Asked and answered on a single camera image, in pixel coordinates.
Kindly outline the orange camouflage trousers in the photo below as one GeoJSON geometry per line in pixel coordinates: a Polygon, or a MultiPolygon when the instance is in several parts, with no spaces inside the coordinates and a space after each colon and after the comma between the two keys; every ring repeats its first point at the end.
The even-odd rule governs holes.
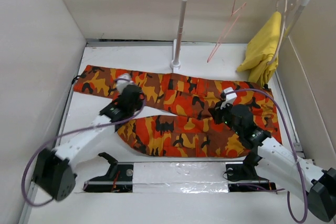
{"type": "Polygon", "coordinates": [[[175,73],[150,73],[86,66],[74,91],[115,99],[116,78],[129,74],[146,95],[146,105],[165,115],[133,119],[117,128],[117,134],[132,149],[148,156],[221,157],[246,156],[238,135],[224,124],[215,124],[209,108],[224,89],[237,91],[236,104],[252,112],[255,123],[281,141],[277,109],[268,88],[246,81],[207,80],[175,73]]]}

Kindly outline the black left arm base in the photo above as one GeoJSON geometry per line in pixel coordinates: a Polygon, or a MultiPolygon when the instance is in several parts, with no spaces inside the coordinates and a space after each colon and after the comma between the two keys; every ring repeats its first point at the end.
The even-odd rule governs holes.
{"type": "Polygon", "coordinates": [[[119,163],[114,157],[103,152],[98,154],[109,163],[105,175],[85,181],[86,193],[131,193],[133,192],[134,163],[119,163]]]}

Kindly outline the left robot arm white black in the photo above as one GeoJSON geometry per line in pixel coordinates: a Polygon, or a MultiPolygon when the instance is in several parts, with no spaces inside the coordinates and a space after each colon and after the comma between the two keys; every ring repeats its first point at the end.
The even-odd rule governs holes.
{"type": "Polygon", "coordinates": [[[51,150],[45,143],[32,157],[37,159],[33,182],[42,188],[51,200],[62,201],[73,191],[77,177],[75,167],[92,158],[90,151],[102,141],[104,131],[108,128],[116,129],[143,110],[145,95],[138,85],[123,83],[117,90],[117,98],[99,112],[89,127],[57,136],[56,138],[62,138],[76,134],[66,143],[51,150]]]}

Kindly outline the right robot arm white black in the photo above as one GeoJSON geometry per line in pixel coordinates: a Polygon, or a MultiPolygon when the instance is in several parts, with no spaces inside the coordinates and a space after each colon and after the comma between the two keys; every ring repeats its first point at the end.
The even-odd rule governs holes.
{"type": "Polygon", "coordinates": [[[322,169],[294,154],[254,122],[243,104],[218,102],[209,112],[215,124],[226,124],[249,150],[243,161],[247,178],[270,180],[307,204],[318,219],[329,222],[335,217],[335,169],[322,169]]]}

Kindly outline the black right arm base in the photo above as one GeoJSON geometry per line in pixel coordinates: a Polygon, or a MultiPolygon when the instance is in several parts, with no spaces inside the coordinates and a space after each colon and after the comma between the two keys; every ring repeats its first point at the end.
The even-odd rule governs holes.
{"type": "Polygon", "coordinates": [[[260,160],[257,154],[249,153],[241,162],[225,164],[223,178],[228,181],[229,192],[278,191],[275,183],[257,174],[256,166],[260,160]]]}

